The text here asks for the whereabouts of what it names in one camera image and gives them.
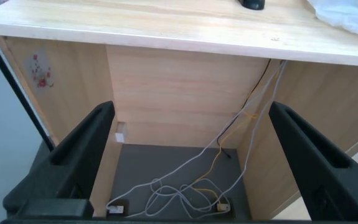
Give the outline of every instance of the black cable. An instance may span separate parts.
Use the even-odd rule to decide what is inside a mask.
[[[270,65],[270,62],[271,62],[271,58],[268,60],[267,62],[267,65],[265,67],[265,70],[263,71],[261,77],[259,78],[258,82],[256,83],[256,85],[253,87],[252,91],[250,92],[248,98],[245,100],[245,102],[243,103],[242,107],[241,107],[241,110],[243,109],[243,107],[247,104],[249,98],[251,97],[252,93],[255,91],[256,87],[259,85],[261,79],[265,76],[266,74],[266,71],[267,71],[267,68],[268,66]],[[217,145],[220,147],[220,143],[219,143],[219,139],[220,137],[222,137],[222,135],[224,135],[224,133],[226,133],[226,131],[231,127],[231,125],[233,125],[233,123],[235,122],[235,120],[237,120],[238,117],[236,117],[234,120],[231,121],[231,123],[224,129],[224,131],[222,132],[222,134],[220,134],[218,137],[217,137]],[[224,151],[224,148],[222,148],[222,151],[224,152],[224,154],[226,154],[226,156],[228,158],[231,159],[231,156],[227,154],[227,152]]]

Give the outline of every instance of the tangled cable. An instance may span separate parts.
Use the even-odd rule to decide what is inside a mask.
[[[146,206],[144,208],[144,210],[142,212],[139,212],[139,213],[135,213],[135,214],[132,214],[132,215],[129,215],[127,216],[127,218],[131,218],[131,217],[135,217],[135,216],[138,216],[138,215],[142,215],[142,214],[145,214],[147,217],[153,217],[155,215],[158,215],[160,214],[172,201],[173,199],[175,199],[176,197],[179,197],[180,200],[181,200],[181,204],[183,206],[183,209],[186,211],[187,215],[189,216],[189,218],[203,218],[203,217],[207,217],[207,216],[211,216],[211,215],[216,215],[216,214],[221,214],[221,213],[227,213],[229,212],[230,210],[227,210],[227,211],[224,211],[224,212],[213,212],[213,213],[208,213],[212,210],[212,207],[218,203],[220,201],[220,199],[222,197],[224,197],[227,200],[225,194],[227,192],[229,192],[237,183],[238,181],[241,179],[241,177],[244,175],[245,171],[247,170],[247,165],[248,165],[248,159],[249,159],[249,155],[250,155],[250,152],[252,151],[252,146],[253,146],[253,140],[254,140],[254,137],[255,137],[255,132],[256,130],[258,129],[258,126],[259,126],[259,123],[260,123],[260,120],[261,120],[261,117],[262,115],[264,114],[265,110],[267,109],[268,105],[270,105],[270,103],[274,100],[275,98],[275,95],[276,95],[276,91],[277,91],[277,86],[280,82],[280,79],[281,79],[281,76],[285,70],[285,67],[286,67],[286,64],[287,64],[287,61],[283,61],[280,66],[275,70],[275,72],[272,74],[272,76],[269,78],[267,84],[263,87],[262,91],[260,93],[258,93],[255,97],[253,97],[230,121],[228,121],[226,123],[226,125],[224,126],[224,128],[221,130],[221,132],[213,139],[211,140],[211,142],[196,156],[194,156],[193,158],[189,159],[188,161],[186,161],[185,163],[183,163],[181,166],[179,166],[178,168],[176,168],[175,170],[173,170],[172,172],[158,178],[158,179],[153,179],[151,182],[149,183],[146,183],[146,184],[139,184],[139,185],[136,185],[134,187],[132,187],[129,191],[127,191],[126,193],[114,198],[113,200],[109,201],[106,205],[106,208],[107,210],[110,209],[110,205],[118,200],[119,198],[122,198],[128,194],[130,194],[134,189],[137,189],[138,187],[144,187],[144,186],[150,186],[151,188],[151,191],[152,191],[152,194],[151,196],[148,198],[148,201],[146,203]],[[192,184],[190,185],[186,185],[186,184],[183,184],[180,186],[179,189],[176,189],[170,185],[163,185],[162,183],[162,180],[172,174],[174,174],[175,172],[177,172],[179,169],[181,169],[182,167],[184,167],[186,164],[190,163],[191,161],[193,161],[194,159],[197,159],[198,157],[200,157],[204,152],[205,150],[213,143],[216,141],[216,139],[218,138],[218,136],[220,136],[222,134],[222,132],[225,130],[225,128],[233,121],[235,120],[238,116],[240,116],[244,111],[245,109],[250,105],[252,104],[252,102],[254,102],[254,100],[256,98],[258,98],[259,96],[263,95],[267,88],[269,87],[271,81],[276,78],[276,83],[275,83],[275,86],[274,86],[274,90],[273,90],[273,95],[271,96],[271,98],[267,101],[266,105],[263,107],[261,113],[260,113],[260,116],[257,118],[257,122],[256,122],[256,125],[255,127],[253,128],[252,130],[252,136],[251,136],[251,141],[250,141],[250,145],[249,145],[249,150],[248,150],[248,153],[247,153],[247,157],[245,159],[245,165],[244,165],[244,169],[242,171],[242,173],[239,175],[239,177],[237,178],[237,180],[232,184],[231,187],[229,187],[227,190],[225,191],[221,191],[211,180],[209,179],[206,179],[206,178],[203,178],[203,176],[201,177],[201,179],[197,179],[196,181],[194,181]],[[193,185],[198,183],[198,182],[201,182],[201,181],[207,181],[209,183],[211,183],[220,193],[220,195],[218,196],[217,200],[214,201],[213,203],[211,203],[208,198],[202,193],[200,192],[201,190],[205,190],[205,189],[195,189],[193,188]],[[159,183],[160,187],[156,190],[153,189],[153,184],[155,183]],[[172,190],[171,193],[162,193],[163,189],[170,189]],[[187,197],[183,194],[186,190],[193,190],[195,192],[197,192],[198,194],[201,194],[207,201],[207,203],[209,204],[208,206],[205,206],[205,207],[200,207],[200,208],[197,208],[195,206],[193,206],[193,204],[190,203],[190,201],[187,199]],[[166,202],[166,204],[160,208],[158,211],[154,212],[154,213],[149,213],[149,209],[151,208],[151,206],[154,204],[154,202],[157,200],[158,197],[170,197],[169,201]],[[201,215],[199,217],[193,217],[192,215],[190,215],[187,207],[190,207],[191,209],[193,209],[194,211],[198,211],[198,212],[202,212],[202,213],[206,213],[204,215]]]

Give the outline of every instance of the side panel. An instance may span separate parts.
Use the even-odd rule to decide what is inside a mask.
[[[261,87],[267,78],[261,81]],[[273,86],[259,101],[257,113],[271,98]],[[358,67],[288,62],[275,100],[293,108],[349,155],[358,152]],[[273,218],[300,196],[268,109],[265,112],[243,178],[255,220]],[[255,123],[248,126],[238,148],[242,166]]]
[[[56,144],[96,105],[114,100],[105,45],[0,37],[0,46]],[[116,123],[90,198],[98,216],[105,215],[121,149]]]

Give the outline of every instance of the yellow cable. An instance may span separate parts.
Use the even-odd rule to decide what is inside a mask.
[[[220,156],[220,154],[222,153],[222,148],[223,148],[223,144],[225,142],[225,140],[231,136],[238,128],[240,128],[243,124],[245,124],[248,120],[251,120],[251,119],[256,119],[258,118],[258,115],[257,114],[253,114],[253,115],[250,115],[248,114],[247,112],[244,112],[245,116],[247,116],[247,119],[242,121],[234,130],[231,130],[231,132],[226,135],[226,137],[223,138],[222,140],[222,143],[220,143],[220,148],[219,148],[219,153],[215,156],[215,159],[214,161],[212,162],[212,165],[210,166],[210,169],[208,170],[208,172],[206,172],[204,175],[202,175],[201,177],[199,177],[197,180],[195,180],[194,182],[197,182],[198,180],[204,178],[205,176],[207,176],[213,169],[214,165],[215,165],[215,162],[217,160],[217,158]],[[210,189],[196,189],[196,190],[200,190],[200,191],[206,191],[206,192],[210,192],[212,194],[215,195],[216,198],[218,198],[216,192],[214,192],[213,190],[210,190]]]

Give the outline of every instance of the white cable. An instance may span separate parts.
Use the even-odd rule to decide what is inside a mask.
[[[221,132],[220,132],[198,155],[196,155],[196,156],[194,156],[193,158],[189,159],[188,161],[186,161],[185,163],[183,163],[181,166],[179,166],[178,168],[176,168],[174,171],[172,171],[172,172],[170,172],[170,173],[168,173],[168,174],[162,176],[161,178],[153,179],[151,182],[149,182],[149,183],[147,183],[147,184],[139,184],[139,185],[136,185],[136,186],[132,187],[132,188],[131,188],[129,191],[127,191],[126,193],[124,193],[124,194],[122,194],[122,195],[120,195],[120,196],[114,198],[113,200],[109,201],[109,202],[107,203],[107,205],[106,205],[106,208],[109,209],[108,207],[109,207],[109,205],[110,205],[111,203],[113,203],[115,200],[118,200],[118,199],[121,198],[121,197],[124,197],[125,195],[128,195],[128,194],[131,193],[134,189],[136,189],[136,188],[138,188],[138,187],[144,187],[144,186],[150,185],[150,186],[151,186],[151,190],[153,191],[153,194],[152,194],[152,195],[150,196],[150,198],[148,199],[144,211],[139,212],[139,213],[135,213],[135,214],[133,214],[133,215],[130,215],[130,216],[128,216],[128,218],[129,218],[129,217],[135,217],[135,216],[137,216],[137,215],[142,215],[142,214],[146,214],[147,216],[155,216],[155,215],[161,213],[161,212],[172,202],[172,200],[173,200],[176,196],[180,197],[182,206],[183,206],[184,210],[186,211],[186,213],[188,214],[188,216],[189,216],[190,218],[193,218],[193,217],[192,217],[192,216],[189,214],[189,212],[187,211],[187,208],[186,208],[186,206],[184,205],[184,202],[185,202],[188,206],[190,206],[193,210],[195,210],[195,211],[199,211],[199,212],[209,212],[209,211],[212,209],[212,207],[220,200],[220,198],[225,197],[225,194],[226,194],[228,191],[230,191],[230,190],[238,183],[238,181],[241,179],[241,177],[244,175],[244,173],[245,173],[245,171],[246,171],[246,169],[247,169],[248,158],[249,158],[250,152],[251,152],[251,150],[252,150],[253,139],[254,139],[255,131],[256,131],[257,128],[258,128],[258,125],[259,125],[259,122],[260,122],[260,120],[261,120],[261,117],[263,116],[263,114],[264,114],[264,112],[265,112],[267,106],[268,106],[268,105],[270,104],[270,102],[273,101],[274,98],[275,98],[276,91],[277,91],[277,86],[278,86],[278,84],[279,84],[279,82],[280,82],[280,79],[281,79],[281,76],[282,76],[282,74],[283,74],[283,71],[285,70],[286,64],[287,64],[287,61],[284,61],[284,62],[275,70],[275,72],[273,73],[273,75],[269,78],[267,84],[263,87],[262,91],[261,91],[260,93],[258,93],[253,99],[251,99],[229,122],[227,122],[226,125],[224,126],[224,128],[221,130]],[[252,130],[252,136],[251,136],[250,146],[249,146],[249,150],[248,150],[248,153],[247,153],[247,158],[245,159],[245,165],[244,165],[243,172],[241,173],[241,175],[238,177],[238,179],[234,182],[234,184],[233,184],[230,188],[228,188],[227,190],[225,190],[224,192],[222,192],[211,180],[209,180],[209,179],[201,179],[201,180],[207,180],[207,181],[209,181],[216,189],[219,190],[219,192],[220,192],[221,194],[220,194],[220,196],[218,197],[218,199],[217,199],[214,203],[211,204],[211,203],[207,200],[208,203],[209,203],[208,206],[202,207],[202,208],[195,208],[193,205],[191,205],[191,203],[188,201],[188,199],[187,199],[186,196],[183,194],[183,192],[184,192],[185,190],[187,190],[187,189],[192,189],[192,190],[195,190],[196,192],[198,192],[199,194],[201,194],[202,196],[204,196],[204,197],[206,198],[206,196],[205,196],[203,193],[199,192],[198,190],[196,190],[196,189],[194,189],[194,188],[192,187],[194,184],[198,183],[198,182],[201,181],[201,180],[199,180],[199,181],[197,181],[197,182],[194,182],[194,183],[192,183],[192,184],[190,184],[190,185],[182,185],[179,190],[175,189],[174,187],[168,186],[168,185],[162,185],[162,179],[168,177],[169,175],[172,175],[173,173],[177,172],[179,169],[181,169],[182,167],[184,167],[186,164],[188,164],[188,163],[190,163],[191,161],[193,161],[194,159],[200,157],[200,156],[205,152],[205,150],[223,133],[224,129],[225,129],[234,119],[236,119],[236,118],[245,110],[246,107],[248,107],[248,106],[249,106],[256,98],[258,98],[260,95],[263,95],[264,92],[266,92],[266,90],[267,90],[268,86],[270,85],[270,82],[271,82],[272,79],[274,78],[275,74],[277,73],[277,71],[278,71],[281,67],[282,67],[282,69],[281,69],[281,71],[280,71],[280,74],[278,75],[278,79],[277,79],[277,81],[276,81],[276,84],[275,84],[275,87],[274,87],[274,90],[273,90],[273,96],[270,98],[270,100],[269,100],[269,101],[266,103],[266,105],[263,107],[263,109],[262,109],[262,111],[261,111],[261,113],[260,113],[260,115],[259,115],[259,117],[258,117],[258,119],[257,119],[257,123],[256,123],[255,127],[254,127],[253,130]],[[160,186],[160,188],[158,188],[157,190],[153,190],[152,184],[154,184],[154,183],[156,183],[156,182],[159,182],[159,183],[161,184],[161,186]],[[162,194],[161,192],[162,192],[162,189],[163,189],[163,188],[172,189],[172,190],[176,191],[176,193]],[[156,199],[157,199],[158,197],[171,197],[171,199],[170,199],[161,209],[159,209],[157,212],[155,212],[155,213],[153,213],[153,214],[148,214],[148,212],[147,212],[148,209],[151,207],[151,205],[156,201]],[[198,217],[198,218],[205,217],[205,216],[208,216],[208,215],[216,215],[216,214],[218,214],[218,213],[225,213],[225,212],[209,213],[209,214],[201,215],[201,216]]]

